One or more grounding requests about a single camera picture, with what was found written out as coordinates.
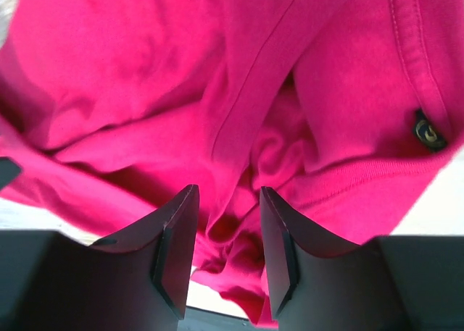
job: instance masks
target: black tab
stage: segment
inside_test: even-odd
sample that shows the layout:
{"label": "black tab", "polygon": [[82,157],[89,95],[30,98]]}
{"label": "black tab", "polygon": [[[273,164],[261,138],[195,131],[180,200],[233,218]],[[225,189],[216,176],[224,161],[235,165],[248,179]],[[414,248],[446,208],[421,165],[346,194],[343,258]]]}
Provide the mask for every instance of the black tab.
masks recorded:
{"label": "black tab", "polygon": [[20,166],[11,159],[0,157],[0,190],[16,179],[20,173]]}
{"label": "black tab", "polygon": [[431,123],[422,110],[415,112],[415,126],[413,133],[432,152],[438,152],[447,147],[448,143],[444,137],[432,128]]}

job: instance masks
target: pink fabric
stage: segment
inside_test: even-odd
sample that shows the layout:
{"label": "pink fabric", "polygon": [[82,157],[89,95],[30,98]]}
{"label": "pink fabric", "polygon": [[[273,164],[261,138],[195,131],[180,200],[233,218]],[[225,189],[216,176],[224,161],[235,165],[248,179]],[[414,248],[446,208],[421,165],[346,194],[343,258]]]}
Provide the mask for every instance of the pink fabric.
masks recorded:
{"label": "pink fabric", "polygon": [[[20,0],[2,196],[106,235],[199,184],[194,280],[275,326],[260,187],[389,233],[463,143],[463,21],[463,0]],[[447,149],[414,137],[419,108]]]}

